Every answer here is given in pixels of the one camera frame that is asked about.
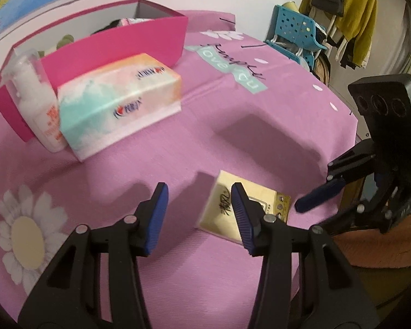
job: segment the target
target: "black handbag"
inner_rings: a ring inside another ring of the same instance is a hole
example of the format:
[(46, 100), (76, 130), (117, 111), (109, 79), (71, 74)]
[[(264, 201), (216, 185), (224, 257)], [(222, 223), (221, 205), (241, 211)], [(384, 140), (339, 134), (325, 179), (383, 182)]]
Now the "black handbag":
[(312, 0), (311, 5), (331, 15), (344, 17), (344, 0)]

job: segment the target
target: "printed logo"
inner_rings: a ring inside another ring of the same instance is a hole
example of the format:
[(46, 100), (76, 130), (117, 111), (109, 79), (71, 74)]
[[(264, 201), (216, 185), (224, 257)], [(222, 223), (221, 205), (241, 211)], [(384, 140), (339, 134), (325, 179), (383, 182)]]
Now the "printed logo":
[(165, 69), (163, 67), (153, 67), (141, 70), (137, 73), (137, 78), (145, 78), (146, 76), (154, 75), (154, 74), (162, 74), (164, 73)]
[(258, 80), (258, 78), (265, 79), (262, 77), (262, 74), (255, 73), (251, 69), (257, 68), (257, 66), (250, 65), (247, 62), (237, 61), (228, 56), (228, 54), (219, 49), (219, 47), (220, 45), (206, 47), (185, 46), (184, 48), (192, 52), (197, 52), (203, 60), (215, 67), (217, 70), (223, 73), (233, 74), (235, 81), (253, 94), (257, 94), (258, 92), (268, 89), (266, 85)]
[(119, 105), (118, 107), (116, 107), (113, 114), (116, 119), (120, 119), (121, 117), (128, 116), (129, 114), (138, 111), (141, 104), (141, 98), (138, 98), (137, 100), (127, 105)]
[(224, 192), (219, 197), (219, 208), (222, 215), (231, 214), (231, 201), (230, 201), (230, 191), (225, 188)]

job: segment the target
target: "bed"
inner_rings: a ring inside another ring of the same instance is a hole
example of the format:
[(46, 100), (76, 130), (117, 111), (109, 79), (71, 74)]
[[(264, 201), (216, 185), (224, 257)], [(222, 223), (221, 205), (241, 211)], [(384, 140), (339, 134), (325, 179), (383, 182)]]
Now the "bed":
[[(183, 13), (189, 32), (174, 67), (183, 78), (181, 113), (84, 163), (69, 149), (51, 154), (23, 143), (0, 114), (0, 303), (14, 319), (77, 225), (113, 224), (163, 181), (170, 200), (159, 244), (139, 263), (153, 328), (246, 328), (262, 259), (195, 229), (215, 177), (226, 170), (295, 201), (325, 182), (327, 164), (355, 144), (355, 116), (312, 74), (235, 32), (233, 15)], [(309, 228), (337, 202), (307, 214), (292, 208), (288, 224)], [(297, 269), (295, 258), (293, 293)]]

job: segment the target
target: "bottle label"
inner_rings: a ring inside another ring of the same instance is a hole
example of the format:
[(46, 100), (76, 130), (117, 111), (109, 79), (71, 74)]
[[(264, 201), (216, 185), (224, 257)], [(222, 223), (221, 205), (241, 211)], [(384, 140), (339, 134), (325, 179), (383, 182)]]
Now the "bottle label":
[(47, 111), (41, 112), (34, 121), (53, 147), (67, 145), (66, 139), (59, 130), (59, 111), (57, 105), (52, 104)]

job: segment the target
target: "camera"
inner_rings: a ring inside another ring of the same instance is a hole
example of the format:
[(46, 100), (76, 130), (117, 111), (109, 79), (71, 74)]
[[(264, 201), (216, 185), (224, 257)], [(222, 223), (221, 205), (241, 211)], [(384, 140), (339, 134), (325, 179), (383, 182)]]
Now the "camera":
[(379, 152), (395, 160), (411, 157), (411, 75), (362, 78), (349, 92)]

